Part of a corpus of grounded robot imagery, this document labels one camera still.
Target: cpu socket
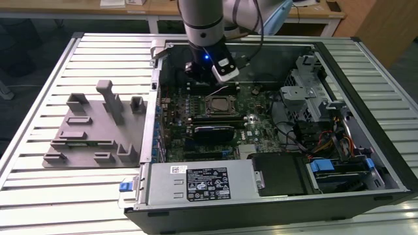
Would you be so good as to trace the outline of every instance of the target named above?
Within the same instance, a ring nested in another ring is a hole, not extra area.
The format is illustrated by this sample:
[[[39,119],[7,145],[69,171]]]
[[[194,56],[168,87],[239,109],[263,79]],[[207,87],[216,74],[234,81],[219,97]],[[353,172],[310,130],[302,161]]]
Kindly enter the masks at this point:
[[[208,116],[232,116],[235,112],[235,98],[232,96],[212,96],[206,98]]]

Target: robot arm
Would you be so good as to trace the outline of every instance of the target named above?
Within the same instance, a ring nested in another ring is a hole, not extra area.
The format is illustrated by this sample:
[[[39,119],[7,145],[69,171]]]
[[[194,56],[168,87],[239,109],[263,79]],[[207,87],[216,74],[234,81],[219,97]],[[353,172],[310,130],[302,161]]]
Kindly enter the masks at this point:
[[[224,21],[274,35],[284,23],[292,0],[179,0],[194,61],[186,74],[200,82],[224,83],[239,75],[226,47]]]

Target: red cable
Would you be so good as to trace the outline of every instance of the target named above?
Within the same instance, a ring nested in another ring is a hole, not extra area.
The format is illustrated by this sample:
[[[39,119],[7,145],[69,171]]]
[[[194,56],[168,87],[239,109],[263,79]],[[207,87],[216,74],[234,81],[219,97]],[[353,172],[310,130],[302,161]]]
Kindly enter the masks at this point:
[[[318,145],[321,145],[321,138],[322,138],[322,135],[323,135],[325,133],[330,133],[330,132],[333,132],[333,131],[323,131],[323,132],[321,133]]]

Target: table leg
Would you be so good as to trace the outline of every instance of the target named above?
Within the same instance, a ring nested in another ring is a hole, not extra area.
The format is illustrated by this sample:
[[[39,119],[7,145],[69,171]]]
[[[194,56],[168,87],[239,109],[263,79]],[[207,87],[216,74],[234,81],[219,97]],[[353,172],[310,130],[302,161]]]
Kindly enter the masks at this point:
[[[341,19],[330,19],[329,20],[329,23],[325,27],[325,30],[322,31],[322,34],[321,34],[322,37],[333,37],[334,32],[337,30],[337,27],[339,25],[339,21],[341,21]]]
[[[158,16],[147,16],[150,33],[158,34]]]

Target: side panel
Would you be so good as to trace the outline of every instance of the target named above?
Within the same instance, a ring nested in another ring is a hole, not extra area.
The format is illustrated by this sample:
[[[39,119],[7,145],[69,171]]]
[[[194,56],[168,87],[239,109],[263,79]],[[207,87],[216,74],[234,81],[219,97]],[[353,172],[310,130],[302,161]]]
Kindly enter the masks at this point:
[[[126,209],[124,214],[147,234],[168,234],[347,219],[406,196],[345,197],[166,211]]]

